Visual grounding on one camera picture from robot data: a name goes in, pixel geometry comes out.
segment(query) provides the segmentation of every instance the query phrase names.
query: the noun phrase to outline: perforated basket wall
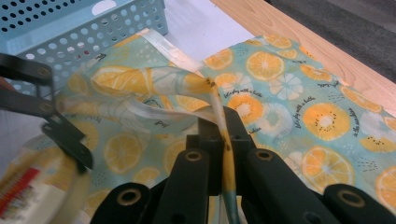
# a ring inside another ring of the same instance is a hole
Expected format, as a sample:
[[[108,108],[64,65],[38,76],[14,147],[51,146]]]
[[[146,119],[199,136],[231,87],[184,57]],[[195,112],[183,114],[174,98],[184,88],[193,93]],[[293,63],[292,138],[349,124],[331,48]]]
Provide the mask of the perforated basket wall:
[[[111,9],[94,15],[105,7]],[[168,32],[163,0],[3,0],[0,17],[0,52],[51,66],[56,90],[122,39],[145,28]],[[9,82],[17,91],[35,92],[30,83]]]

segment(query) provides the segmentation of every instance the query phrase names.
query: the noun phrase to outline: red label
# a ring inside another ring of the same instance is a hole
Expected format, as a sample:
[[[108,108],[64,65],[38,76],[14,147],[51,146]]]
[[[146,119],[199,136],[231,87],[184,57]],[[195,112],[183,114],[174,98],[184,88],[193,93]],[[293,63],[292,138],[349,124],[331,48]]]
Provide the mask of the red label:
[[[18,196],[24,189],[29,186],[30,181],[32,181],[40,171],[35,168],[29,168],[23,176],[4,194],[4,197],[0,199],[0,217],[3,216],[4,212],[7,210],[7,206],[15,196]]]

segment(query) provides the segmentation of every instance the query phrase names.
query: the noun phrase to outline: black metal bracket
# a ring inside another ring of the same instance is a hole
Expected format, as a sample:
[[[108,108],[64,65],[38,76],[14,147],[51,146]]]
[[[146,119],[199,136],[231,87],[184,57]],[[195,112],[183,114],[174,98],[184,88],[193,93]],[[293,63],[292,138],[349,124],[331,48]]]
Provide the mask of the black metal bracket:
[[[237,194],[248,223],[396,223],[390,211],[357,188],[332,185],[323,196],[308,189],[275,152],[254,146],[235,111],[225,107],[225,112]],[[177,156],[169,178],[149,191],[147,207],[129,211],[142,218],[112,223],[206,223],[208,197],[221,190],[223,143],[215,124],[199,119],[198,126],[199,134],[187,136],[187,150]],[[97,216],[113,216],[109,205],[100,205],[93,224],[105,223]]]
[[[43,63],[0,53],[0,77],[22,80],[36,86],[35,96],[0,89],[0,108],[45,119],[48,123],[42,126],[43,133],[76,159],[81,172],[85,170],[83,167],[92,169],[92,154],[80,143],[85,134],[55,109],[51,68]],[[42,87],[50,89],[49,100],[41,95]]]
[[[141,184],[122,184],[107,195],[92,218],[91,223],[146,223],[146,210],[150,201],[149,189]]]

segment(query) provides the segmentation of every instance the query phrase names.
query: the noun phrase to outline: white surface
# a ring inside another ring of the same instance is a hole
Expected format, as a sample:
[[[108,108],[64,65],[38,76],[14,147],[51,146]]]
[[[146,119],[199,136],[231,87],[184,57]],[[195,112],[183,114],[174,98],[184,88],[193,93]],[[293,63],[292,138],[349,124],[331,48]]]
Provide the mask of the white surface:
[[[164,0],[165,37],[197,61],[253,35],[208,0]],[[0,176],[21,146],[41,134],[43,119],[0,110]]]
[[[253,37],[209,0],[164,1],[166,39],[195,60]]]

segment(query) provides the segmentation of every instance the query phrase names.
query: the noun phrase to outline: lemon slice print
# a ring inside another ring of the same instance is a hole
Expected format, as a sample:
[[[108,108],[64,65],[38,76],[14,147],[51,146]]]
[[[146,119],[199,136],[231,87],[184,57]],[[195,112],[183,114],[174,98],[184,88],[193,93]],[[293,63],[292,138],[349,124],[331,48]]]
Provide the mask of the lemon slice print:
[[[306,129],[325,141],[341,137],[349,131],[349,115],[338,105],[323,103],[311,105],[303,114]]]
[[[255,78],[268,81],[283,74],[285,63],[274,54],[259,51],[247,59],[247,71]]]
[[[317,60],[317,59],[316,59],[310,52],[308,52],[308,50],[306,50],[302,45],[300,45],[299,50],[300,50],[303,54],[305,54],[306,56],[308,56],[308,58],[310,58],[310,59],[312,59],[312,60],[314,60],[314,61]]]
[[[136,136],[120,133],[110,138],[105,147],[105,161],[108,168],[122,175],[133,169],[142,156],[142,147]]]
[[[75,106],[67,108],[70,114],[84,114],[97,116],[99,114],[99,104],[97,102],[81,102]]]
[[[281,35],[265,35],[264,39],[271,45],[280,49],[287,49],[291,47],[291,41]]]
[[[187,74],[183,79],[183,88],[190,94],[200,94],[210,92],[211,82],[209,79],[198,76],[194,73]]]
[[[379,113],[382,110],[381,105],[377,105],[371,101],[369,101],[365,96],[362,94],[358,93],[357,91],[353,91],[352,89],[342,86],[340,87],[340,91],[348,98],[350,101],[355,103],[356,105],[368,109],[370,111],[373,111],[375,113]]]
[[[186,142],[184,140],[176,141],[165,149],[165,153],[163,154],[163,168],[167,174],[171,174],[178,153],[185,149]]]
[[[396,166],[391,166],[375,181],[375,192],[379,201],[396,214]]]
[[[355,172],[350,162],[327,147],[310,148],[304,154],[301,166],[305,179],[320,193],[331,184],[352,185],[355,181]]]
[[[332,75],[330,75],[330,73],[328,73],[327,71],[317,69],[308,64],[301,64],[300,68],[304,75],[314,80],[323,80],[328,82],[332,81]]]
[[[256,121],[263,113],[262,102],[248,93],[233,95],[227,106],[238,112],[244,124]]]
[[[79,74],[74,74],[71,76],[67,81],[67,86],[71,91],[82,93],[84,95],[90,95],[87,82]]]
[[[223,73],[215,78],[215,82],[219,87],[222,88],[231,88],[233,83],[237,80],[236,75],[231,73]]]
[[[258,39],[249,39],[249,40],[245,41],[244,43],[254,46],[254,47],[262,46],[262,42]]]
[[[384,117],[384,122],[388,125],[390,129],[396,131],[396,118]]]
[[[204,60],[207,66],[213,70],[224,69],[233,62],[233,52],[230,49],[224,49]]]
[[[123,66],[101,67],[93,74],[91,83],[100,93],[112,96],[128,95],[131,92],[149,94],[153,90],[147,70]]]
[[[135,183],[146,185],[148,188],[154,187],[157,182],[156,178],[160,175],[160,171],[154,167],[145,167],[138,171],[133,178]]]
[[[199,108],[209,105],[207,102],[190,97],[190,96],[176,96],[178,104],[187,111],[195,111]]]
[[[283,49],[278,51],[277,54],[287,59],[295,59],[298,55],[297,50],[295,49]]]
[[[84,212],[89,217],[93,217],[93,214],[95,214],[96,209],[105,200],[109,192],[110,189],[101,189],[90,194],[90,196],[88,196],[87,200],[85,201]]]

